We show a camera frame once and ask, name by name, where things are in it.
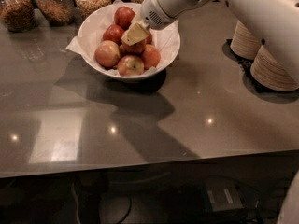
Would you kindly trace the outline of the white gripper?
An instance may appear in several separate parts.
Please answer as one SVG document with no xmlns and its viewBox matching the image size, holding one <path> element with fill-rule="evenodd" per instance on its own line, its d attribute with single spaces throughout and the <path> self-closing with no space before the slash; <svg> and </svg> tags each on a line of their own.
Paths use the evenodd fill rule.
<svg viewBox="0 0 299 224">
<path fill-rule="evenodd" d="M 140 14 L 131 20 L 131 26 L 121 40 L 132 46 L 145 40 L 153 30 L 163 30 L 173 23 L 183 12 L 196 8 L 200 0 L 144 0 Z"/>
</svg>

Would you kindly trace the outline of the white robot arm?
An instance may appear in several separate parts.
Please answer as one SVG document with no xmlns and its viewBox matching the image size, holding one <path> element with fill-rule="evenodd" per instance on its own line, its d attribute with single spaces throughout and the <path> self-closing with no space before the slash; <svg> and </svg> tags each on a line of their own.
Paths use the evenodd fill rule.
<svg viewBox="0 0 299 224">
<path fill-rule="evenodd" d="M 122 40 L 134 45 L 209 0 L 144 0 Z M 299 0 L 220 0 L 299 81 Z"/>
</svg>

